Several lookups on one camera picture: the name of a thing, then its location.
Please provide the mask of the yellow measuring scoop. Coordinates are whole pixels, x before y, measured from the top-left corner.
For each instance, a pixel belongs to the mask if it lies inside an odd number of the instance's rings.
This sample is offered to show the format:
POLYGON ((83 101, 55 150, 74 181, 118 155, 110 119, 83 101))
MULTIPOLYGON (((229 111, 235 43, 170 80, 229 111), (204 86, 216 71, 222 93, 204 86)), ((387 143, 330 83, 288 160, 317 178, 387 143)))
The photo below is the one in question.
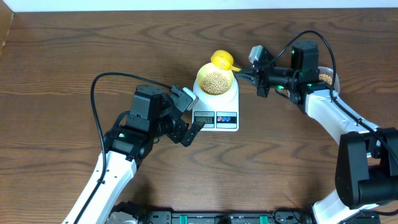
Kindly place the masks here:
POLYGON ((225 50, 216 50, 211 56, 211 62, 221 70, 240 72, 241 69, 233 65, 233 56, 225 50))

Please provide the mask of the yellow plastic bowl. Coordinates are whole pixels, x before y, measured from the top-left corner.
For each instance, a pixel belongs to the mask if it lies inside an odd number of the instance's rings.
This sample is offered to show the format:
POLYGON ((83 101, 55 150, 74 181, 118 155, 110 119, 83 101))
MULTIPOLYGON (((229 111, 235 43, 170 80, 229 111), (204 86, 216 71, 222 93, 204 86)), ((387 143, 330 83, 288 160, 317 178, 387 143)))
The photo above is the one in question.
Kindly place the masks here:
POLYGON ((233 72, 222 70, 213 63, 207 63, 199 69, 197 83, 200 90, 208 95, 222 95, 233 86, 233 72))

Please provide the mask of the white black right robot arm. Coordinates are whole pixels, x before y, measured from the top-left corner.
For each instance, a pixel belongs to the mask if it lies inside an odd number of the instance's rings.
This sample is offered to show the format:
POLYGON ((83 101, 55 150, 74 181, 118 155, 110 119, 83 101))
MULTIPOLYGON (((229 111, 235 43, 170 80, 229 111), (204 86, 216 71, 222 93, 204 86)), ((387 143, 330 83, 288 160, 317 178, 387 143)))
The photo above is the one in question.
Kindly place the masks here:
POLYGON ((265 47, 251 49, 251 67, 237 72, 251 82, 257 95, 269 90, 317 121, 338 144, 335 190, 312 205, 307 223, 344 223, 380 216, 375 208, 397 200, 397 129, 380 128, 350 108, 334 89, 335 77, 321 76, 318 44, 311 40, 290 43, 291 66, 277 67, 265 47))

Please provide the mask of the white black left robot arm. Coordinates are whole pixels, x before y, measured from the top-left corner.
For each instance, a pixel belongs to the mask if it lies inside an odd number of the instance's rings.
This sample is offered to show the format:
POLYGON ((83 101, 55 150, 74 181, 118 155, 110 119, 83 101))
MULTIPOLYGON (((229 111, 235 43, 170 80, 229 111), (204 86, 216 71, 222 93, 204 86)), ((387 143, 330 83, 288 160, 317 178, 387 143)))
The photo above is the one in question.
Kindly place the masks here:
POLYGON ((167 136, 175 144, 191 145, 204 124, 188 124, 182 115, 197 101, 186 87, 174 85, 166 93, 152 85, 137 86, 131 110, 121 113, 103 137, 93 174, 64 222, 105 223, 155 140, 167 136))

